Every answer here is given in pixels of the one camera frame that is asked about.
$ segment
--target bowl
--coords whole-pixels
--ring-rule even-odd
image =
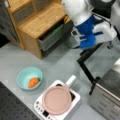
[[[28,87],[29,81],[31,78],[37,77],[40,79],[37,85],[35,85],[32,88]],[[36,89],[42,82],[43,80],[43,73],[40,69],[36,67],[28,67],[23,69],[17,77],[17,84],[20,88],[25,89],[25,90],[34,90]]]

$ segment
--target open drawer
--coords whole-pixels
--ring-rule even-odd
[[[43,51],[48,50],[53,44],[61,39],[62,27],[63,24],[59,24],[55,29],[49,30],[47,34],[39,38],[40,47]]]

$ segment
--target gray countertop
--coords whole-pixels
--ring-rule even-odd
[[[0,80],[33,113],[40,117],[33,108],[36,99],[55,80],[66,82],[74,74],[77,77],[77,82],[72,88],[80,94],[81,102],[69,120],[106,120],[89,105],[91,83],[77,63],[80,52],[79,49],[70,50],[60,43],[50,54],[40,60],[31,53],[8,43],[0,49]],[[119,53],[120,49],[108,50],[104,44],[86,64],[94,76],[102,77],[119,58]],[[24,68],[31,66],[41,69],[44,79],[36,90],[25,91],[18,87],[17,75]]]

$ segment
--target blue robot part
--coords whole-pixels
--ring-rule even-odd
[[[80,34],[84,35],[86,40],[80,43],[81,49],[87,49],[95,45],[95,35],[93,34],[92,30],[94,29],[95,18],[92,15],[89,19],[87,19],[84,23],[79,26],[76,26],[77,30]]]

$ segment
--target cabinet door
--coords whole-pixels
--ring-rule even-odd
[[[0,33],[12,40],[18,41],[17,34],[5,7],[4,0],[0,0]]]

